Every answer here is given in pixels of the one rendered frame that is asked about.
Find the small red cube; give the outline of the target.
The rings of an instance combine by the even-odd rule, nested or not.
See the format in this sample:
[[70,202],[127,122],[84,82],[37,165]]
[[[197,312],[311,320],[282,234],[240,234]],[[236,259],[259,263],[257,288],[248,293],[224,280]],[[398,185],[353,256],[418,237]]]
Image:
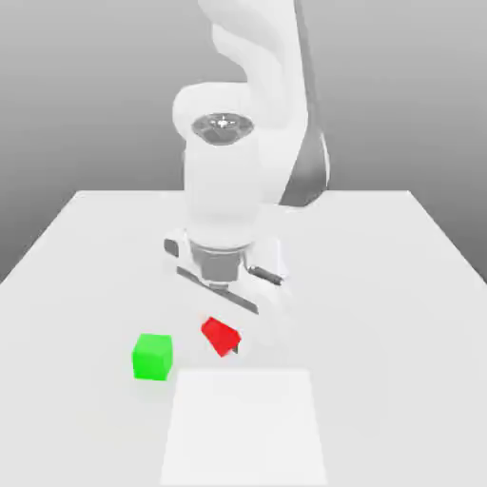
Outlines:
[[215,318],[209,317],[202,324],[201,331],[221,358],[230,352],[238,353],[242,338],[236,329],[229,327]]

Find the small green cube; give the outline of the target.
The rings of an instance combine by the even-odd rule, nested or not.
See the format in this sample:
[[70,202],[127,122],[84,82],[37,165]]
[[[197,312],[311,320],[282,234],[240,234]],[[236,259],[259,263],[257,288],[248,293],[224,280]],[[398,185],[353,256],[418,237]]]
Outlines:
[[167,380],[173,364],[170,335],[143,333],[131,354],[133,376],[137,380]]

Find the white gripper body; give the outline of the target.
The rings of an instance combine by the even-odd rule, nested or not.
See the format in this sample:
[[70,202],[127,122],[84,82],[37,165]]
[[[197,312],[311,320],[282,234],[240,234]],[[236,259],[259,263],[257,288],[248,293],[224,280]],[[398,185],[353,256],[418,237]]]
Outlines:
[[175,266],[173,307],[184,316],[204,321],[213,317],[233,328],[261,328],[263,316],[257,305],[226,290],[204,285],[196,276]]

